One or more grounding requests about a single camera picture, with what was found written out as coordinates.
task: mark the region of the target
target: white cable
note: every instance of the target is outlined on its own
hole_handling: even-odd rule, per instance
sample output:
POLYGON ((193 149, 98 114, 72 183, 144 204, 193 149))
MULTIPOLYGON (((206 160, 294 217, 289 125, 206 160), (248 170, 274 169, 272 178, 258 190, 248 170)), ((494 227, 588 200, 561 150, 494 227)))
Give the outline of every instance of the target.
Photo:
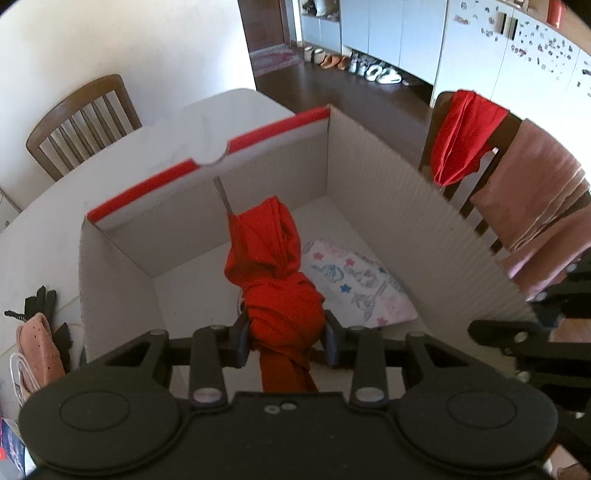
POLYGON ((9 365, 10 365, 10 377, 12 379, 12 389, 14 390, 14 395, 16 396, 18 403, 20 404, 20 406, 22 406, 25 403, 25 399, 22 396, 22 389, 23 386, 20 383, 17 383, 17 381, 14 378, 14 372, 15 369, 14 367, 17 368, 17 375, 19 380, 22 378, 22 374, 25 373, 27 375, 27 377, 29 378, 30 382, 31 382, 31 392, 36 392, 37 390, 40 389, 39 387, 39 382, 37 381, 37 379, 35 378, 35 375, 33 375, 33 371, 31 370, 31 366, 29 365, 29 362, 27 361, 27 359, 25 358, 25 356, 20 353, 20 352, 15 352, 13 353, 10 358, 8 359, 9 365))

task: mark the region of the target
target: printed cloth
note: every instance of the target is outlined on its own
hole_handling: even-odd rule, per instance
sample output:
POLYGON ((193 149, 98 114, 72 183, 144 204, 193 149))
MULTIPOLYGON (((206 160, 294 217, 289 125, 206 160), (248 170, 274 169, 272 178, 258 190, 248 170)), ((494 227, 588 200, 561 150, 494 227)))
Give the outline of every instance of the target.
POLYGON ((309 242, 301 270, 324 296, 324 308, 344 327, 382 327, 418 317, 400 283, 378 262, 356 252, 322 240, 309 242))

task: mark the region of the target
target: door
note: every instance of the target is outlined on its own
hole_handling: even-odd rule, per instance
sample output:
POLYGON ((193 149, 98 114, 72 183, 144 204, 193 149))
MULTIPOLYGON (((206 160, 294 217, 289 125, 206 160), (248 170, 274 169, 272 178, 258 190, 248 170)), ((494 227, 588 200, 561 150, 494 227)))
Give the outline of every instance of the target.
POLYGON ((492 97, 512 19, 513 7, 495 0, 450 0, 433 105, 448 90, 492 97))
POLYGON ((509 35, 492 101, 551 132, 580 49, 517 9, 509 35))
POLYGON ((248 51, 285 43, 279 2, 283 0, 238 0, 248 51))
POLYGON ((310 15, 301 16, 301 38, 305 42, 320 45, 320 20, 310 15))
POLYGON ((340 0, 340 29, 343 45, 369 51, 369 0, 340 0))
POLYGON ((591 178, 589 112, 591 112, 591 55, 581 50, 569 87, 566 89, 564 102, 550 133, 577 158, 587 173, 588 180, 591 178))
POLYGON ((404 0, 399 66, 431 84, 439 65, 446 9, 447 0, 404 0))
POLYGON ((404 0, 370 0, 369 54, 398 66, 404 0))

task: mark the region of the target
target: table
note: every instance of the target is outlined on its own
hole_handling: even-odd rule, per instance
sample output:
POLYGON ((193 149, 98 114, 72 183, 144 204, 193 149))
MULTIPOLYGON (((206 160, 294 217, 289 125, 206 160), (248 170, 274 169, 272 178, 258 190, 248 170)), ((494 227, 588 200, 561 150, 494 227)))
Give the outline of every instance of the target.
MULTIPOLYGON (((98 152, 52 185, 0 235, 0 307, 23 310, 41 285, 57 290, 57 323, 80 323, 78 245, 87 212, 150 176, 193 158, 215 162, 229 139, 293 115, 254 90, 237 89, 192 103, 98 152)), ((7 351, 19 321, 0 327, 0 408, 15 419, 7 351)), ((74 328, 75 343, 82 328, 74 328)))

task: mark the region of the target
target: red cloth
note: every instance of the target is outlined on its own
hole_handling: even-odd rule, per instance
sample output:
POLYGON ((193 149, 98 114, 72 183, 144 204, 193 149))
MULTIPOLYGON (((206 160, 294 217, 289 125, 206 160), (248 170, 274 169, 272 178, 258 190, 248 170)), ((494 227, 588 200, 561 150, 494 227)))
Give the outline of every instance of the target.
POLYGON ((475 92, 454 93, 431 151, 434 182, 446 187, 478 171, 480 159, 492 150, 486 141, 508 113, 475 92))
POLYGON ((226 278, 243 290, 265 392, 317 391, 309 350, 324 329, 324 298, 301 272, 300 236, 277 197, 228 215, 226 278))

